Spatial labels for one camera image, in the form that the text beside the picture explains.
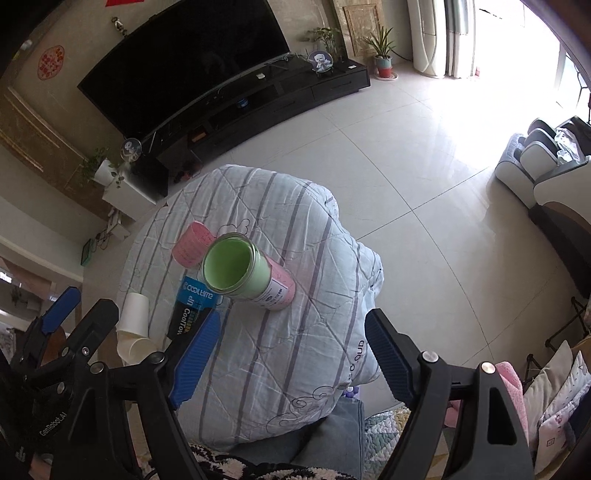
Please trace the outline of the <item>pink green paper-wrapped jar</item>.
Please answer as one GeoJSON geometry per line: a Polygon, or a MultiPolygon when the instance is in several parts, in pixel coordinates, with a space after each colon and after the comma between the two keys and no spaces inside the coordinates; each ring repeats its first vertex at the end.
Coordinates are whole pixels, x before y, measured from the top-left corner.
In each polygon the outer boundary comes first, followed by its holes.
{"type": "Polygon", "coordinates": [[[297,293],[293,277],[242,234],[228,233],[208,248],[204,283],[217,294],[266,310],[287,308],[297,293]]]}

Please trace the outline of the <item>white paper cup lying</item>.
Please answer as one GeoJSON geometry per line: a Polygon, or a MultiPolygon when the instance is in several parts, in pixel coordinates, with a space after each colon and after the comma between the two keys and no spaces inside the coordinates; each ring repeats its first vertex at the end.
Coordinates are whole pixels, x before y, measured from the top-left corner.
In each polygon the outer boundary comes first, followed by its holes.
{"type": "Polygon", "coordinates": [[[118,332],[148,336],[149,300],[139,293],[128,293],[116,328],[118,332]]]}

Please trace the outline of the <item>black blue cooltime cup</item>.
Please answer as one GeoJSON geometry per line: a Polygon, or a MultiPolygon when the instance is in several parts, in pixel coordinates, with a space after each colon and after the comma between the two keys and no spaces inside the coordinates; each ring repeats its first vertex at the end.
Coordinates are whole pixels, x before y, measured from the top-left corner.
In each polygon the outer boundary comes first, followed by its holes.
{"type": "Polygon", "coordinates": [[[174,302],[166,337],[173,340],[191,330],[202,310],[214,309],[218,294],[190,276],[184,276],[174,302]]]}

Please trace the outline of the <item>pink cloth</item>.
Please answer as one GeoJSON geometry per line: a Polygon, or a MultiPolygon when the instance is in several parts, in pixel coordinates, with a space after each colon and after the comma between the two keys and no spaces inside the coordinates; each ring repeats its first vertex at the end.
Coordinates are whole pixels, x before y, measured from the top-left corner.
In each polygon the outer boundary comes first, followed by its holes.
{"type": "Polygon", "coordinates": [[[523,385],[513,365],[507,361],[495,364],[519,417],[526,443],[529,443],[529,422],[524,401],[523,385]]]}

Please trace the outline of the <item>white patterned pillow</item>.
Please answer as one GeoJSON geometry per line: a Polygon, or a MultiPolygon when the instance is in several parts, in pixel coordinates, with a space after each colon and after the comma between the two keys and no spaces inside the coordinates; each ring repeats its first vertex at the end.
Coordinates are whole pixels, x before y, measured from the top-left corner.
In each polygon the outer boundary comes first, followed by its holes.
{"type": "Polygon", "coordinates": [[[567,449],[567,423],[590,391],[583,354],[564,340],[524,393],[534,473],[543,472],[567,449]]]}

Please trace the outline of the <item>striped light quilt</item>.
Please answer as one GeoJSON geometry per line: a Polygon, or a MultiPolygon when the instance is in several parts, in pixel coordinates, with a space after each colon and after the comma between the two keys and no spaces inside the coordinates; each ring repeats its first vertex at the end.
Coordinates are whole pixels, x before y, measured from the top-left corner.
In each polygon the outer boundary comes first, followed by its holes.
{"type": "Polygon", "coordinates": [[[221,337],[192,398],[178,411],[188,440],[216,450],[276,437],[328,416],[342,393],[379,373],[365,318],[384,283],[380,255],[339,221],[324,186],[283,173],[225,165],[168,198],[137,234],[118,298],[148,300],[148,335],[163,344],[186,270],[172,256],[192,222],[238,232],[294,279],[279,311],[221,305],[221,337]]]}

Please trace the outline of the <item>white side cabinet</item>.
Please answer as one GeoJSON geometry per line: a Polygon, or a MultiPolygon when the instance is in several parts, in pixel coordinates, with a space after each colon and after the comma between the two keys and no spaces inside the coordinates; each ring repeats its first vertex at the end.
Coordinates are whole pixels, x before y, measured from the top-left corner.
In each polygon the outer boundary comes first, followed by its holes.
{"type": "Polygon", "coordinates": [[[123,172],[121,177],[121,180],[114,180],[105,188],[102,199],[125,216],[138,221],[155,207],[157,195],[146,190],[129,172],[123,172]]]}

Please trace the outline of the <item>potted vine white pot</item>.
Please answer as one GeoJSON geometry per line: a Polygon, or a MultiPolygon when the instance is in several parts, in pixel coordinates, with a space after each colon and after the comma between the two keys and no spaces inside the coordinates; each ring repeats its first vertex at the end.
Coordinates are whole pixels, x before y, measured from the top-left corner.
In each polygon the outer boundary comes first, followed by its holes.
{"type": "Polygon", "coordinates": [[[110,156],[106,147],[99,147],[95,149],[92,156],[82,161],[81,175],[87,182],[94,181],[103,187],[108,187],[119,177],[122,165],[123,159],[120,156],[110,156]]]}

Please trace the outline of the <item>round decorative plate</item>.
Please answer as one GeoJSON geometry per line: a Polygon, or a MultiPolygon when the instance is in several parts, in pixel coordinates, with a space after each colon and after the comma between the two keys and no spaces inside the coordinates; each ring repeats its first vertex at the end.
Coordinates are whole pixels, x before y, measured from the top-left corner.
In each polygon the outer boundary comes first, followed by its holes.
{"type": "Polygon", "coordinates": [[[311,63],[312,70],[317,74],[324,74],[332,70],[334,59],[329,52],[324,50],[315,50],[308,54],[308,62],[311,63]]]}
{"type": "Polygon", "coordinates": [[[134,163],[142,154],[142,144],[135,138],[125,139],[121,149],[120,156],[124,162],[134,163]]]}

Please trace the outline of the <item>white massage chair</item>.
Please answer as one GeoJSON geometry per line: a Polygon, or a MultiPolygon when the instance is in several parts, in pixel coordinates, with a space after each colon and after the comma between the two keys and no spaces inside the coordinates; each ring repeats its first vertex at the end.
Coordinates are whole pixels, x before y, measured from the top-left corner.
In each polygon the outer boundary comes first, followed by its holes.
{"type": "Polygon", "coordinates": [[[577,116],[552,128],[536,119],[507,144],[495,176],[527,207],[565,264],[579,293],[590,295],[590,124],[577,116]]]}

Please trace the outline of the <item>black flat television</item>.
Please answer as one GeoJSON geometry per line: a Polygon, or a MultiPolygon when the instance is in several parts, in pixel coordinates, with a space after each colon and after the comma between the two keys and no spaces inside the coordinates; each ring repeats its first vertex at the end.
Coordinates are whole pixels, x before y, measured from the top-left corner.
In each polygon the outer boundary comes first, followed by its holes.
{"type": "Polygon", "coordinates": [[[208,91],[288,51],[266,1],[178,1],[121,40],[78,88],[121,134],[143,139],[208,91]]]}

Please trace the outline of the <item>black tv cabinet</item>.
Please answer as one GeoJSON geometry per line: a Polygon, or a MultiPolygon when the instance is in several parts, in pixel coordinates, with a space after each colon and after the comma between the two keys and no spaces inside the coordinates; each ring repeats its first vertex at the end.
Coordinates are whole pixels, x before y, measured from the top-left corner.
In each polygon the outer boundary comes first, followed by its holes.
{"type": "Polygon", "coordinates": [[[370,86],[353,60],[324,73],[300,57],[276,60],[218,87],[171,117],[142,142],[131,173],[150,193],[197,173],[242,142],[294,116],[370,86]]]}

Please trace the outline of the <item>round decorative plate right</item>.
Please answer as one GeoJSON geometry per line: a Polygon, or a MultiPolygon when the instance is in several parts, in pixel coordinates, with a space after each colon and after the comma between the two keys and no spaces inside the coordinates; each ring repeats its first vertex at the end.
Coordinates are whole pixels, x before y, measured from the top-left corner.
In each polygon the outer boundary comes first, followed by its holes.
{"type": "Polygon", "coordinates": [[[312,70],[317,74],[324,74],[332,70],[334,59],[329,52],[324,50],[315,50],[308,54],[308,62],[311,63],[312,70]]]}

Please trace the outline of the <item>potted plant red pot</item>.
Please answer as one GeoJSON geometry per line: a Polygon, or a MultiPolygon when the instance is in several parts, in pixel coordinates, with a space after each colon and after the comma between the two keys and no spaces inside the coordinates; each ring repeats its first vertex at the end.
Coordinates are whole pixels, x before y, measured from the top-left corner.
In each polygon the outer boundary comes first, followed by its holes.
{"type": "Polygon", "coordinates": [[[394,42],[390,39],[392,28],[381,26],[376,33],[363,37],[365,42],[375,52],[375,62],[378,77],[392,79],[394,77],[391,54],[394,52],[394,42]]]}

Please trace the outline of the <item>white standing air conditioner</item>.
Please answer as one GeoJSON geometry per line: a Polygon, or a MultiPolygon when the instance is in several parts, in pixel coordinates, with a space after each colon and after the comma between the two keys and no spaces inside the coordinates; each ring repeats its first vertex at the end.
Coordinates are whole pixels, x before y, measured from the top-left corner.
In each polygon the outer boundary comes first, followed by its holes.
{"type": "Polygon", "coordinates": [[[433,78],[446,73],[447,37],[444,0],[408,0],[414,68],[433,78]]]}

